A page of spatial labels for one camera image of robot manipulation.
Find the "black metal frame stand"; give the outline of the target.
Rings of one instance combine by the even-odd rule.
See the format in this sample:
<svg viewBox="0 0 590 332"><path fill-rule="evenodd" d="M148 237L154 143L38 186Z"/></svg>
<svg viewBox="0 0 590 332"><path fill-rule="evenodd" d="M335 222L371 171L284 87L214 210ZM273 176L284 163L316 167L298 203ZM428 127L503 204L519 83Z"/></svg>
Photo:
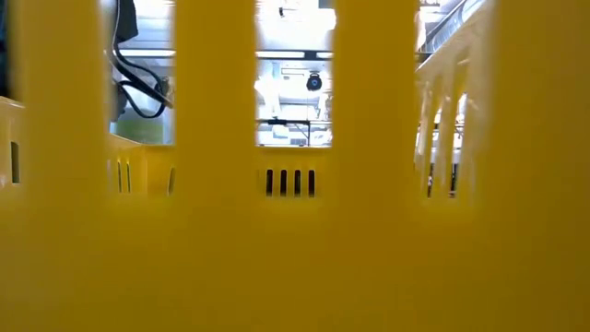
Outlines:
<svg viewBox="0 0 590 332"><path fill-rule="evenodd" d="M333 126L330 121L258 119L255 144L277 148L329 148L332 146Z"/></svg>

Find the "yellow slotted plastic basket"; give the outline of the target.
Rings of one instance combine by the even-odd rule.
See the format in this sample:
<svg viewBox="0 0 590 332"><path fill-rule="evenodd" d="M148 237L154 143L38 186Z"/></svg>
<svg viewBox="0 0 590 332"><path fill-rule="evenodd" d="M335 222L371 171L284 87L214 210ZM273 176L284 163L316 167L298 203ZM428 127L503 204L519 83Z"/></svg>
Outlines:
<svg viewBox="0 0 590 332"><path fill-rule="evenodd" d="M0 332L590 332L590 0L336 0L329 149L254 142L255 0L176 0L170 164L100 0L5 0Z"/></svg>

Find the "green wipes canister white lid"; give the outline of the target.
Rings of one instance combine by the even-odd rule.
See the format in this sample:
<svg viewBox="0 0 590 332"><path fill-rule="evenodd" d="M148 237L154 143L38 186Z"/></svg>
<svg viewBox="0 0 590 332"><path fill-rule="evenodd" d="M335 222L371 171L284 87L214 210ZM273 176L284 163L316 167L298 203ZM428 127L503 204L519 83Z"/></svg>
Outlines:
<svg viewBox="0 0 590 332"><path fill-rule="evenodd" d="M163 118L120 118L111 123L110 132L142 144L171 145L174 142L171 123Z"/></svg>

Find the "black aluminium table frame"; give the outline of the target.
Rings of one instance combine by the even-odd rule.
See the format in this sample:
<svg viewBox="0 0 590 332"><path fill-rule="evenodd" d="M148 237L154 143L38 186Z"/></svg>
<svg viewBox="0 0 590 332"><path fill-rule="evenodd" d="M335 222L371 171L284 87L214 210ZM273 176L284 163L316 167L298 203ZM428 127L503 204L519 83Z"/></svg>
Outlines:
<svg viewBox="0 0 590 332"><path fill-rule="evenodd" d="M440 49L486 2L486 0L461 0L450 13L426 35L419 53L435 53Z"/></svg>

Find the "long ceiling light fixture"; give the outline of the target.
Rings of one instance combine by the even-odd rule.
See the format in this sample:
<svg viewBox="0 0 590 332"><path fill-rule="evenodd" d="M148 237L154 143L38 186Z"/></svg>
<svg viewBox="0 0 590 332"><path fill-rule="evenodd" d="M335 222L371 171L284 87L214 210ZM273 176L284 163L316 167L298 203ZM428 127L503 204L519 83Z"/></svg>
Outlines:
<svg viewBox="0 0 590 332"><path fill-rule="evenodd" d="M172 58L176 52L171 49L122 49L120 53L126 57ZM333 58L332 52L320 51L256 51L261 59L301 59L306 61L322 61Z"/></svg>

